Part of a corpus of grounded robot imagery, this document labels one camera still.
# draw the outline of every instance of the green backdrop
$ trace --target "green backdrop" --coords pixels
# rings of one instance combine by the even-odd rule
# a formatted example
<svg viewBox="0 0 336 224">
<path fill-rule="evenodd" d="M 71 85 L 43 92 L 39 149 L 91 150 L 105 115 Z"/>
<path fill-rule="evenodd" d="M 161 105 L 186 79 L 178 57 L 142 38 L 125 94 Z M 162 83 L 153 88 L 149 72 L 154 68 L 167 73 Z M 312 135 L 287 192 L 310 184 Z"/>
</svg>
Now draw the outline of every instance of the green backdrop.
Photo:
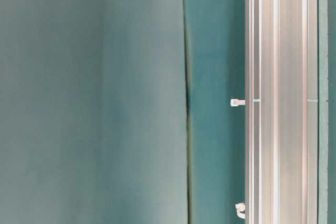
<svg viewBox="0 0 336 224">
<path fill-rule="evenodd" d="M 0 0 L 0 223 L 187 223 L 182 0 Z"/>
<path fill-rule="evenodd" d="M 245 0 L 184 0 L 192 224 L 244 223 Z"/>
<path fill-rule="evenodd" d="M 336 223 L 336 0 L 328 0 L 329 20 L 329 193 L 328 223 Z"/>
</svg>

